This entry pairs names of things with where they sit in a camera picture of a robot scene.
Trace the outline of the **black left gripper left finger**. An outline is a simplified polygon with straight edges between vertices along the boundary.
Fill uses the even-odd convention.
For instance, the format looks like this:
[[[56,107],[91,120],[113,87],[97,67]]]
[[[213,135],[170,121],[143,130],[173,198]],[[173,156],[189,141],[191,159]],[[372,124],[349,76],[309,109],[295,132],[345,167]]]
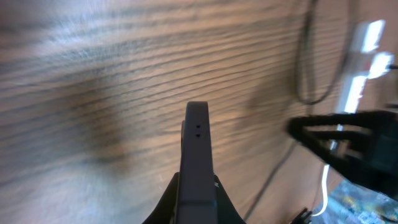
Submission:
[[[179,173],[176,172],[162,194],[155,209],[142,224],[171,224],[175,220]]]

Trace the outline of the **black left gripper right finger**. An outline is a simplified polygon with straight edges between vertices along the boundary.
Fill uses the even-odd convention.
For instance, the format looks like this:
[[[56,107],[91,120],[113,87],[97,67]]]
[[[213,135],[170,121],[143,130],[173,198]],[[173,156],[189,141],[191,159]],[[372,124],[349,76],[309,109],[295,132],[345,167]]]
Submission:
[[[246,224],[236,211],[232,201],[229,199],[220,179],[215,174],[216,206],[218,224]]]

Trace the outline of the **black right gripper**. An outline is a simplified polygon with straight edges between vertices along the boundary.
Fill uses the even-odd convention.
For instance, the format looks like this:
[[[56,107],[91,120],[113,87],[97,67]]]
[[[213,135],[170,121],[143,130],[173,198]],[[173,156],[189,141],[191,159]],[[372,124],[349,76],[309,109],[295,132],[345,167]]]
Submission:
[[[371,133],[307,129],[339,124],[367,128]],[[389,198],[397,198],[396,112],[374,110],[356,114],[302,116],[290,119],[286,130],[346,179]],[[363,153],[363,158],[337,156],[323,144],[326,141],[349,141],[356,145],[358,152]]]

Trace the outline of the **blue Galaxy smartphone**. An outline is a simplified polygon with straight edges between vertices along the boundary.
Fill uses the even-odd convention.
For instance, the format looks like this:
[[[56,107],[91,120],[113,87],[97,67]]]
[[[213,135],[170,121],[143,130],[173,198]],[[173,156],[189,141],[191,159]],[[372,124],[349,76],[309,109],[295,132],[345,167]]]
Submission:
[[[208,103],[190,101],[182,126],[175,223],[217,221]]]

